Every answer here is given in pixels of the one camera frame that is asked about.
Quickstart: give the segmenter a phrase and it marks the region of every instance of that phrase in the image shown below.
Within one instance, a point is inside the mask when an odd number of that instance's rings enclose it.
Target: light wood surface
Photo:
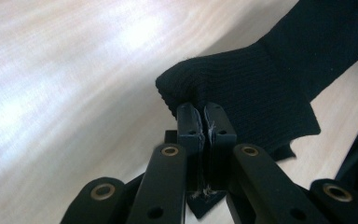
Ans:
[[[175,129],[156,77],[254,43],[295,3],[0,0],[0,223],[59,223],[92,179],[142,173]],[[335,176],[358,132],[358,63],[312,106],[322,134],[280,164],[306,188]],[[232,223],[226,203],[201,222]]]

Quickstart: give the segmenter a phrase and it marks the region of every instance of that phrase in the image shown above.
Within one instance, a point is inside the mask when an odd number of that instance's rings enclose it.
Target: wood grain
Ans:
[[[0,0],[0,223],[59,223],[92,179],[142,173],[175,129],[156,77],[252,44],[295,3]],[[334,177],[358,132],[358,63],[312,106],[322,134],[281,164],[304,187]],[[201,223],[232,219],[220,203]]]

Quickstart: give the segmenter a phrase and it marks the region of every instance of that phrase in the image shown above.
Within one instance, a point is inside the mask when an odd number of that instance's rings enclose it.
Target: wooden table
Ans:
[[[156,77],[254,43],[295,3],[0,0],[0,223],[59,223],[92,179],[142,173],[175,129]],[[280,164],[306,188],[335,176],[358,133],[358,63],[312,106],[322,134]],[[226,204],[202,223],[232,223]]]

